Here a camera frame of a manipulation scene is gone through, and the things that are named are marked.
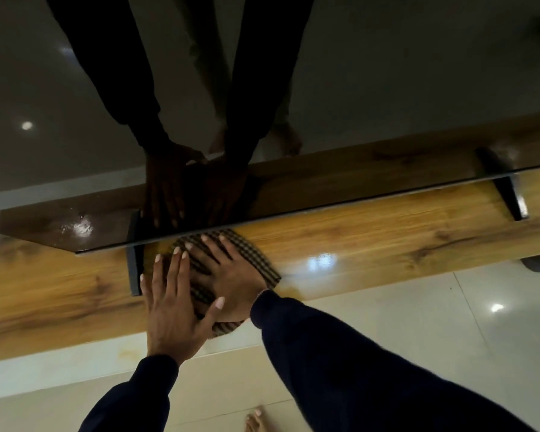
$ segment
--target reflected hand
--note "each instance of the reflected hand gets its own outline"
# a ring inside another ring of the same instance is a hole
[[[228,163],[226,156],[211,160],[206,166],[202,193],[205,197],[201,226],[227,221],[246,183],[247,170]]]
[[[154,264],[152,286],[146,276],[140,286],[148,309],[148,356],[168,355],[178,366],[193,357],[208,338],[224,306],[224,298],[212,303],[202,320],[194,315],[190,297],[190,258],[176,247],[164,279],[164,258]]]
[[[146,152],[146,192],[142,216],[152,217],[159,227],[161,213],[166,207],[174,228],[184,219],[182,171],[189,161],[206,164],[201,151],[172,143],[161,152]]]
[[[216,297],[226,299],[224,309],[218,315],[217,321],[242,321],[249,318],[250,309],[259,293],[268,289],[266,281],[223,235],[220,235],[220,242],[231,259],[206,235],[202,235],[202,241],[208,246],[215,259],[189,242],[186,243],[186,248],[204,267],[208,268],[211,275],[192,270],[191,281],[212,291]]]

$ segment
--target metal support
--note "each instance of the metal support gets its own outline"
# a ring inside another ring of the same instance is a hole
[[[130,227],[128,228],[128,241],[136,241],[137,226],[140,219],[140,211],[132,214]],[[140,275],[144,272],[144,244],[129,245],[126,247],[126,262],[128,266],[128,278],[130,279],[130,293],[133,296],[141,296]]]
[[[512,167],[508,165],[500,156],[489,147],[479,147],[476,149],[476,156],[480,159],[484,171],[487,174],[499,174],[512,171]],[[506,177],[492,179],[494,186],[500,193],[506,207],[512,214],[515,221],[527,219],[528,207],[522,195],[520,186],[520,177],[518,174],[510,174]]]

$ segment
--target checkered pattern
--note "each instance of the checkered pattern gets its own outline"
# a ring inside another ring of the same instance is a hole
[[[247,241],[245,238],[241,237],[239,234],[237,234],[235,231],[231,229],[225,229],[225,230],[217,230],[214,234],[213,232],[207,233],[208,237],[211,238],[213,241],[215,241],[218,246],[223,250],[224,253],[226,253],[226,250],[222,244],[220,244],[220,241],[218,241],[218,235],[222,233],[226,239],[228,239],[234,246],[238,249],[238,252],[242,255],[244,259],[246,259],[248,262],[252,264],[254,268],[256,268],[259,273],[262,275],[264,280],[266,281],[266,284],[270,289],[274,289],[278,282],[280,282],[281,276],[278,274],[278,271],[275,270],[275,268],[272,266],[270,261],[266,258],[265,255],[263,255],[258,248],[253,246],[249,241]],[[200,248],[204,253],[208,254],[209,256],[212,256],[212,253],[210,253],[210,250],[206,246],[205,243],[202,242],[200,239],[200,234],[197,235],[190,235],[186,237],[182,237],[180,239],[177,239],[172,246],[170,247],[170,252],[172,253],[174,251],[174,248],[176,246],[180,246],[180,248],[184,248],[184,243],[190,242],[191,244],[197,246]],[[209,275],[209,270],[202,265],[200,261],[198,261],[194,256],[190,255],[190,267],[192,269],[195,269],[196,271],[201,272],[202,274]],[[195,301],[202,302],[206,305],[212,304],[214,299],[216,298],[215,295],[212,293],[212,291],[204,288],[201,285],[192,283],[190,285],[192,297]],[[198,312],[196,312],[196,316],[200,319],[202,319],[204,316]],[[217,322],[214,325],[214,334],[216,336],[229,334],[233,330],[235,330],[238,326],[240,326],[243,323],[243,321],[236,321],[236,322]]]

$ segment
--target tile floor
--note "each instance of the tile floor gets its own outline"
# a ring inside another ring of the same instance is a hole
[[[465,385],[540,431],[540,274],[519,262],[318,299],[382,346]],[[250,347],[187,362],[170,395],[167,431],[242,431],[264,404],[283,431],[308,431],[269,363],[255,330]],[[0,431],[76,430],[95,401],[130,372],[0,399]]]

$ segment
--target glass top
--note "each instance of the glass top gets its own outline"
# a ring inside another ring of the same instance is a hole
[[[1,234],[85,252],[537,167],[540,0],[0,0]]]

